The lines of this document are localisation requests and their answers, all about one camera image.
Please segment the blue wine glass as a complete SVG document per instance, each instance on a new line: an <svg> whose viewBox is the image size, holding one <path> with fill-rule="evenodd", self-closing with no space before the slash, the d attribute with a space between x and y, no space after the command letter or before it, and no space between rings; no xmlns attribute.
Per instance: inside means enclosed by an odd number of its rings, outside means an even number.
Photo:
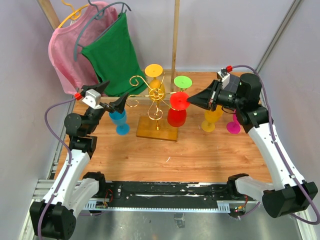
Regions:
<svg viewBox="0 0 320 240"><path fill-rule="evenodd" d="M111 121L116 125L116 133L124 136L129 133L130 126L127 124L127 113L124 110L122 113L117 111L109 113Z"/></svg>

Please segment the green wine glass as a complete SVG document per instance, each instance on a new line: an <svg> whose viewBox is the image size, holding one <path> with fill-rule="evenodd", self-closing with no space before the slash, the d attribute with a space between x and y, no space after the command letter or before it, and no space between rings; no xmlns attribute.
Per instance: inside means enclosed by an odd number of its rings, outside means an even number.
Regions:
<svg viewBox="0 0 320 240"><path fill-rule="evenodd" d="M184 75L176 76L173 82L181 91L190 88L193 84L193 81L188 76Z"/></svg>

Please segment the red wine glass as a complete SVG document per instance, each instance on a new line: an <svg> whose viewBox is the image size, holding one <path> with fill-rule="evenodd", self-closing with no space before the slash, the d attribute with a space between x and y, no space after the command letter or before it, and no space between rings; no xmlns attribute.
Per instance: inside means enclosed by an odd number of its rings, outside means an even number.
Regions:
<svg viewBox="0 0 320 240"><path fill-rule="evenodd" d="M189 95L183 91L176 92L170 97L171 107L168 110L167 122L172 127L178 128L185 124L187 108L190 103L187 101Z"/></svg>

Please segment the pink wine glass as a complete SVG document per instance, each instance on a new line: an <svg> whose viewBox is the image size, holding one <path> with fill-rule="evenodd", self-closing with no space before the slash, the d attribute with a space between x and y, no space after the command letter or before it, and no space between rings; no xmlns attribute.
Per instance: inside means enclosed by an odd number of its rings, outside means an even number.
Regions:
<svg viewBox="0 0 320 240"><path fill-rule="evenodd" d="M238 119L237 119L237 116L236 116L235 113L232 115L232 121L227 123L226 129L231 134L235 134L236 135L236 134L240 133L241 125L238 122Z"/></svg>

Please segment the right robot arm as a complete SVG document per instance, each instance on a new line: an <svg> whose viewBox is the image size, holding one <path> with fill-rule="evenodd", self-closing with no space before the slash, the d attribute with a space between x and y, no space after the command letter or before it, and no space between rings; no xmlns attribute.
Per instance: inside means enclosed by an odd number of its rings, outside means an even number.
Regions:
<svg viewBox="0 0 320 240"><path fill-rule="evenodd" d="M187 102L205 110L214 111L217 106L235 111L237 121L259 149L269 173L271 184L253 179L246 173L230 176L226 193L232 200L243 195L262 203L272 217L294 216L308 206L318 193L314 182L307 182L295 168L279 137L270 111L260 104L262 83L252 73L239 78L236 92L224 88L229 73L217 73L217 80L203 91L189 97Z"/></svg>

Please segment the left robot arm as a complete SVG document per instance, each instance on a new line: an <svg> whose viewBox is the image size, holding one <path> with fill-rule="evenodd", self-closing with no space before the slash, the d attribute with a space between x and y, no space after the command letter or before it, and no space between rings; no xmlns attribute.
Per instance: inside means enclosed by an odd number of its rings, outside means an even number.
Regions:
<svg viewBox="0 0 320 240"><path fill-rule="evenodd" d="M72 98L73 101L81 100L88 108L83 115L70 113L65 117L69 143L56 137L67 150L63 167L43 199L34 201L29 208L34 234L39 239L70 239L77 218L89 200L107 193L105 176L101 172L89 172L81 183L78 180L96 150L98 138L92 133L105 112L122 114L125 110L127 92L115 101L101 102L101 94L108 85L108 81L83 85Z"/></svg>

